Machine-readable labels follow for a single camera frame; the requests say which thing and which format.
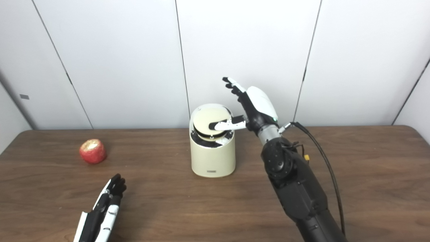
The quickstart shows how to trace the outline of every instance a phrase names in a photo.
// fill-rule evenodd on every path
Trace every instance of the robotic hand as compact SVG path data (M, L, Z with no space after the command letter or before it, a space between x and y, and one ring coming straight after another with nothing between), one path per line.
M278 116L267 95L256 87L245 90L224 77L242 104L246 116L209 124L212 130L248 128L263 144L261 158L273 189L287 216L298 227L305 242L347 242L328 210L327 196L296 146L282 137Z
M107 242L120 208L126 180L116 174L104 186L89 213L82 212L73 242Z

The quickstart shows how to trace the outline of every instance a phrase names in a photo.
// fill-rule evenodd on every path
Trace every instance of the cable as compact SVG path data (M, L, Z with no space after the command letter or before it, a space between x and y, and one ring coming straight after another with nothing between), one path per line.
M330 165L329 159L327 158L326 154L324 153L321 145L319 145L318 141L312 136L312 134L299 122L291 122L294 126L299 128L301 131L303 131L305 134L309 136L309 138L313 141L315 146L318 148L319 152L321 153L322 158L324 158L324 161L326 162L327 168L329 169L330 176L332 177L333 186L335 187L336 192L336 199L338 200L338 207L339 207L339 215L341 217L341 228L342 233L345 236L345 219L344 219L344 209L342 207L342 201L341 201L341 195L339 192L338 183L336 181L335 173L333 172L332 166Z

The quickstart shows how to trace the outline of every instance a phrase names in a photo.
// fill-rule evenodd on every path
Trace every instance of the lid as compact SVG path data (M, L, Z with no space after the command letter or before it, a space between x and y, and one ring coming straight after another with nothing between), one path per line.
M193 119L194 128L196 131L203 136L216 137L222 133L224 130L210 130L209 124L213 122L219 122L221 120L231 118L230 113L226 108L205 108L199 110Z

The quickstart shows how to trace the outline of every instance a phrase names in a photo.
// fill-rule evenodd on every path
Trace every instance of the apple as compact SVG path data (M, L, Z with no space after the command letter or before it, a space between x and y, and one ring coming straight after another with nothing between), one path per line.
M79 149L79 154L89 164L97 164L106 159L106 150L99 139L85 141Z

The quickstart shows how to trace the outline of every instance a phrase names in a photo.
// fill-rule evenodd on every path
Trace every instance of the gray sticker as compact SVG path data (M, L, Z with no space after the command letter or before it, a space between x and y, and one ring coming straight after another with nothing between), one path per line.
M28 95L20 94L19 95L22 99L30 100L30 97Z

